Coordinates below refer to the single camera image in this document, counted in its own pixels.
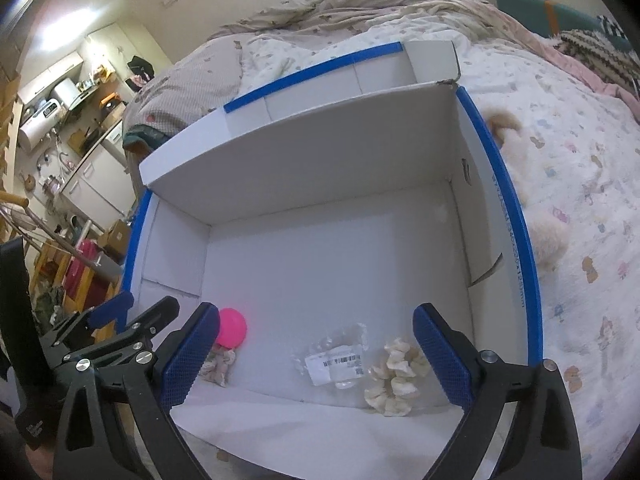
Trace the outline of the striped knitted cloth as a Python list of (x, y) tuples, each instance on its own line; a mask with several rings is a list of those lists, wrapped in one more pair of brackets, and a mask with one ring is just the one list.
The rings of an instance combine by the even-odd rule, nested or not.
[(639, 55), (616, 21), (597, 17), (595, 30), (569, 29), (559, 33), (555, 49), (584, 64), (608, 84), (618, 84), (639, 97)]

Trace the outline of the brown cardboard box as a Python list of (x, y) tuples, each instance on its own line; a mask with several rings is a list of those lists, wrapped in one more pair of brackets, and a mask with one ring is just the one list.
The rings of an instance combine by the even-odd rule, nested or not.
[(117, 220), (101, 234), (96, 244), (114, 261), (122, 262), (126, 257), (131, 228), (125, 221)]

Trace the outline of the pink fluffy ball toy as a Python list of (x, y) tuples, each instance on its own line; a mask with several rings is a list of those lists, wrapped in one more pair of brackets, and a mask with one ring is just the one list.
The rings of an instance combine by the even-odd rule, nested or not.
[(247, 335), (247, 322), (241, 312), (232, 308), (219, 311), (219, 330), (215, 344), (226, 349), (238, 348)]

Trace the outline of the small floral fabric item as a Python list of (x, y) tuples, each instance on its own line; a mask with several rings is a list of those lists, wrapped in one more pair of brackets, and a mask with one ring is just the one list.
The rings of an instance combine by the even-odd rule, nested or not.
[(229, 370), (235, 360), (236, 353), (233, 349), (213, 346), (198, 372), (198, 377), (206, 382), (225, 387), (228, 382)]

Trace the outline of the white box with blue edges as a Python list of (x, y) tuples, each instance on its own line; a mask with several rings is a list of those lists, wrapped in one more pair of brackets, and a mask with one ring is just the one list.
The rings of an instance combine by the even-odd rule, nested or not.
[(149, 203), (127, 285), (138, 309), (175, 295), (244, 315), (219, 387), (198, 380), (175, 423), (292, 476), (427, 469), (461, 412), (437, 380), (405, 417), (368, 410), (364, 383), (300, 369), (356, 324), (371, 365), (434, 304), (512, 363), (542, 351), (535, 265), (518, 199), (449, 41), (393, 42), (267, 84), (178, 133), (140, 166)]

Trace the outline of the clear plastic bag with label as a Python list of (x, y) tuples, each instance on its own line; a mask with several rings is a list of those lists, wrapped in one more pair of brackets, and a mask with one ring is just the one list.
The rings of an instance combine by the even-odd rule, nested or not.
[(299, 363), (315, 387), (346, 390), (364, 377), (367, 351), (367, 327), (357, 323), (321, 339), (303, 353)]

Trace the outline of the cream fluffy towel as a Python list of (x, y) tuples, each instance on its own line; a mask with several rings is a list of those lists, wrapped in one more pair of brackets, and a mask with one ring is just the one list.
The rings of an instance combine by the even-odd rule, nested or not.
[(535, 157), (526, 129), (513, 113), (504, 108), (485, 107), (482, 116), (498, 145), (522, 207), (537, 269), (550, 271), (566, 253), (570, 236), (564, 222), (530, 198), (535, 187)]

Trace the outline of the teal headboard cushion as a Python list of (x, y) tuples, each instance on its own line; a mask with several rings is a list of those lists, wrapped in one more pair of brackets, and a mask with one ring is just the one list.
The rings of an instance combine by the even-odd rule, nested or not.
[(509, 14), (539, 36), (553, 37), (574, 29), (589, 30), (603, 34), (617, 49), (631, 49), (620, 26), (605, 15), (591, 16), (552, 0), (496, 1), (500, 11)]

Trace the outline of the yellow wooden chair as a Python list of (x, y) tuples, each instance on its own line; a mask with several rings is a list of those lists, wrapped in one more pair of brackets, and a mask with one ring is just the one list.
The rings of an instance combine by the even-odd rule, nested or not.
[(46, 240), (29, 281), (37, 334), (44, 335), (74, 312), (88, 311), (112, 299), (120, 291), (120, 284), (120, 276), (114, 282), (101, 278), (58, 243)]

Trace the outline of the beige crumpled duvet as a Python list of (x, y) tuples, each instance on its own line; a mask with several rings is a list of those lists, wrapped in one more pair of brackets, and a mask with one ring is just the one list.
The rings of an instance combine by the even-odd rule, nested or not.
[(481, 29), (504, 32), (504, 16), (485, 0), (286, 0), (224, 25), (214, 39), (265, 35), (294, 42), (350, 37), (404, 16), (461, 15)]

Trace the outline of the white water heater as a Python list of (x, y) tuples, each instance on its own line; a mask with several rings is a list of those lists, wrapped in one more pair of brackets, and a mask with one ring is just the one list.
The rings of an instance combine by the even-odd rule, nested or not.
[(30, 153), (44, 136), (58, 123), (60, 103), (56, 99), (45, 102), (18, 130), (18, 145), (26, 153)]

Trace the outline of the cream scrunchie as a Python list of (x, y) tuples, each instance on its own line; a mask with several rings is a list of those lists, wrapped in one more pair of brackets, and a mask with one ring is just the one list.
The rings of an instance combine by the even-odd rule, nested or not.
[(420, 396), (418, 383), (431, 373), (432, 367), (423, 351), (405, 339), (394, 339), (384, 350), (386, 357), (369, 370), (372, 386), (364, 390), (363, 397), (378, 414), (405, 417)]

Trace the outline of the white kitchen cabinet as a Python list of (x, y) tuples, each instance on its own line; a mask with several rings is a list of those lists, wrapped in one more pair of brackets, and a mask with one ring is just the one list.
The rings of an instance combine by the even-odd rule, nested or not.
[(122, 122), (89, 148), (61, 195), (75, 214), (103, 231), (128, 216), (136, 196), (122, 149)]

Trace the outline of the white patterned bed blanket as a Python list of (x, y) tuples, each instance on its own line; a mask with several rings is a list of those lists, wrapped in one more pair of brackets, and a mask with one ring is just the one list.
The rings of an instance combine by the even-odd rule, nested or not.
[[(567, 251), (550, 271), (535, 265), (541, 316), (539, 359), (558, 363), (570, 393), (582, 473), (601, 479), (614, 467), (639, 422), (639, 126), (619, 99), (602, 96), (537, 55), (503, 41), (471, 44), (458, 32), (421, 30), (417, 21), (390, 22), (319, 51), (296, 50), (297, 73), (343, 55), (408, 41), (449, 41), (468, 92), (500, 164), (498, 145), (482, 111), (513, 113), (535, 157), (535, 204), (568, 227)], [(272, 38), (224, 37), (160, 74), (151, 92), (176, 92), (198, 111), (190, 125), (263, 87), (241, 64), (252, 53), (284, 57)], [(515, 194), (508, 170), (509, 188)], [(425, 474), (356, 477), (318, 474), (304, 479), (417, 479)]]

